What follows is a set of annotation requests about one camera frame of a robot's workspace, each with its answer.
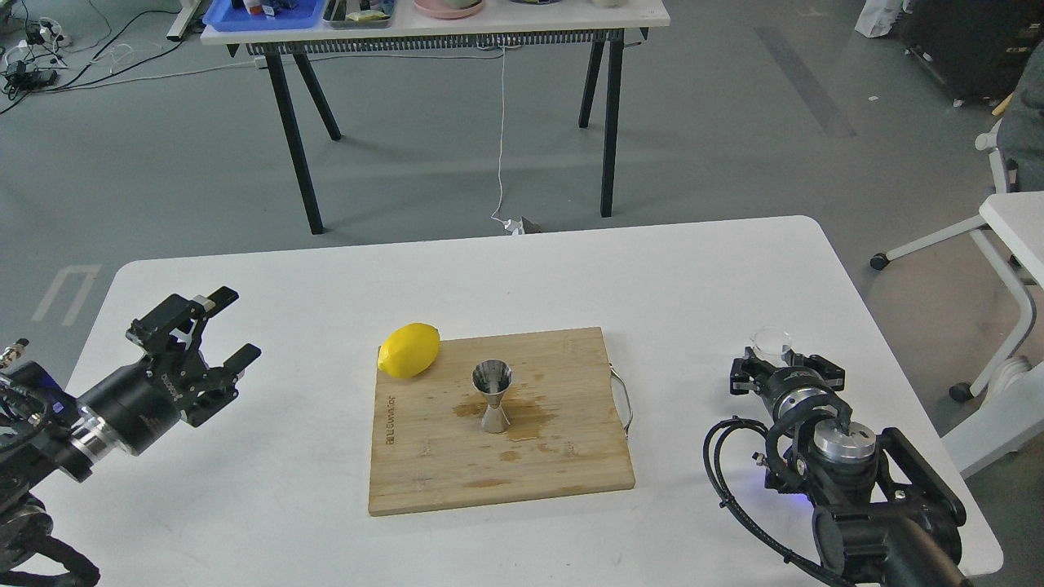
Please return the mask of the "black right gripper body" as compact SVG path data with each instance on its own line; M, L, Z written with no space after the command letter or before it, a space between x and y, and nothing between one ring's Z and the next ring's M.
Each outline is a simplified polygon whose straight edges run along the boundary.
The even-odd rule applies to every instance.
M806 398L834 395L818 372L804 365L776 367L754 363L754 393L762 400L773 421L779 421Z

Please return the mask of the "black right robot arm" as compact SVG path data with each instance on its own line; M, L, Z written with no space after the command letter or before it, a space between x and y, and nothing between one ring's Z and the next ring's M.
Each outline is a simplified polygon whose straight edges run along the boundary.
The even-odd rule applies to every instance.
M746 348L730 368L735 396L756 394L772 423L730 417L710 428L702 460L711 487L750 535L825 585L968 586L959 571L959 529L967 514L954 491L894 427L856 422L840 391L846 373L820 355L790 349L777 357ZM813 506L818 560L788 549L755 523L721 469L729 435L752 430L764 442L754 463L764 486Z

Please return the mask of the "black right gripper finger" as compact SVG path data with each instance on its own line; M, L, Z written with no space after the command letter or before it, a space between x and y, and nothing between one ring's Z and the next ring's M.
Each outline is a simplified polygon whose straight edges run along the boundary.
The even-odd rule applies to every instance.
M794 350L791 350L790 359L790 370L783 376L784 389L812 389L828 393L845 390L846 372L839 365L816 354L803 355Z
M753 391L757 396L762 396L769 376L772 376L772 363L757 356L753 348L745 348L743 356L735 358L731 365L728 393L742 396Z

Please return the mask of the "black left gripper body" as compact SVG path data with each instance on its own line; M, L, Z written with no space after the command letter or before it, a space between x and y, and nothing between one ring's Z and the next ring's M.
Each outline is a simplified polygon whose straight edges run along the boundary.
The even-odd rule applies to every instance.
M138 456L184 421L185 371L171 358L143 357L123 365L76 401L82 423L74 441L89 457L114 447Z

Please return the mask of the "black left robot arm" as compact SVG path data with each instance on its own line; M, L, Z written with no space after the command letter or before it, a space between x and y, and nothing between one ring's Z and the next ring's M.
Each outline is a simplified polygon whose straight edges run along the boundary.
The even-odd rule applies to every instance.
M21 356L25 338L2 353L2 583L10 586L95 586L100 569L60 541L38 483L62 471L84 482L113 449L138 456L177 422L199 427L237 398L243 371L260 356L246 343L224 363L201 356L212 316L238 299L228 287L209 296L172 294L130 322L126 338L143 355L73 397L41 367Z

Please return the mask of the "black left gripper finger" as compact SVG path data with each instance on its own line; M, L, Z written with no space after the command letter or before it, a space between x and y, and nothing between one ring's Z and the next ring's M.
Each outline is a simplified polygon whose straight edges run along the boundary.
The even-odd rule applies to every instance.
M189 363L192 370L186 370L184 378L187 388L184 421L193 427L199 427L224 409L238 397L236 384L242 373L261 354L257 346L246 343L219 367L206 367L206 363L201 363L201 358L193 358Z
M175 371L204 370L208 363L201 357L201 331L211 316L216 316L237 301L239 294L220 287L209 296L184 298L172 294L152 311L130 321L126 338L141 348L146 356L171 358Z

